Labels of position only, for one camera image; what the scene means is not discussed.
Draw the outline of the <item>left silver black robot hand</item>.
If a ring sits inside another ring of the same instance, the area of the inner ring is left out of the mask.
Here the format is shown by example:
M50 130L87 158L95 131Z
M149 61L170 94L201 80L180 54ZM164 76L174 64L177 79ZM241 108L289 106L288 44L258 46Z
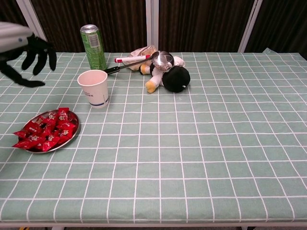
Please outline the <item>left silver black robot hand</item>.
M16 23L0 23L0 72L11 79L14 83L28 87L36 88L44 86L45 83L38 80L28 80L21 76L9 61L18 58L23 52L26 52L26 58L22 63L22 69L28 69L34 60L37 63L33 68L33 75L38 75L44 68L47 61L52 71L56 69L57 54L50 42L36 36L27 26Z

